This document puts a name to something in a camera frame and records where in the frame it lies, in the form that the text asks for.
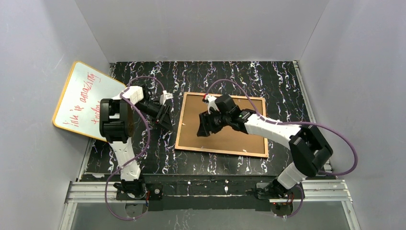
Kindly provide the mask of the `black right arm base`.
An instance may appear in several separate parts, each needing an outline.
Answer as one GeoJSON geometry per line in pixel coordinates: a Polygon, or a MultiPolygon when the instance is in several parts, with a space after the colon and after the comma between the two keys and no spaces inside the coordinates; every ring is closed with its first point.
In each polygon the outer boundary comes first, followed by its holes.
{"type": "Polygon", "coordinates": [[[293,203],[299,203],[305,198],[303,186],[294,185],[290,189],[282,185],[271,183],[256,183],[254,187],[254,196],[259,200],[277,200],[271,201],[271,210],[275,212],[293,213],[293,203]]]}

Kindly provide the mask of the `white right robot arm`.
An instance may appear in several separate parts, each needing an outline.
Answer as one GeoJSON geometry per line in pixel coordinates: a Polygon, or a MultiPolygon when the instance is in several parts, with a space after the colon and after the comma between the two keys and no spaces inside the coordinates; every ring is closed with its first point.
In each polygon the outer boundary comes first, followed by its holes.
{"type": "Polygon", "coordinates": [[[264,191],[286,194],[308,177],[316,176],[333,154],[331,146],[316,125],[282,125],[251,109],[240,109],[229,95],[204,95],[207,111],[200,113],[197,136],[208,137],[229,126],[234,131],[257,135],[277,142],[291,152],[289,164],[264,191]]]}

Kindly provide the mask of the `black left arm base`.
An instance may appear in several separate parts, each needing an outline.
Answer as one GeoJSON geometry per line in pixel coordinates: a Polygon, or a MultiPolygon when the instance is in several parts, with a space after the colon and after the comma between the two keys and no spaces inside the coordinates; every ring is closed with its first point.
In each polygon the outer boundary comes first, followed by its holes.
{"type": "Polygon", "coordinates": [[[149,184],[142,181],[121,181],[113,184],[117,189],[117,200],[161,200],[163,197],[162,184],[149,184]]]}

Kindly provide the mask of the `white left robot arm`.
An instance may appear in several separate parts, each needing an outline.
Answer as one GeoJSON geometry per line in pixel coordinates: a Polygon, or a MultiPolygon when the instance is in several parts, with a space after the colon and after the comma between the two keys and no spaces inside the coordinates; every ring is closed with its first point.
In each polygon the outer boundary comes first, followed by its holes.
{"type": "Polygon", "coordinates": [[[136,196],[144,192],[141,169],[132,147],[133,109],[149,116],[162,129],[172,131],[171,106],[167,102],[172,98],[172,93],[163,90],[159,100],[152,100],[146,86],[130,86],[113,98],[101,100],[100,134],[110,144],[120,167],[121,181],[114,184],[118,190],[136,196]]]}

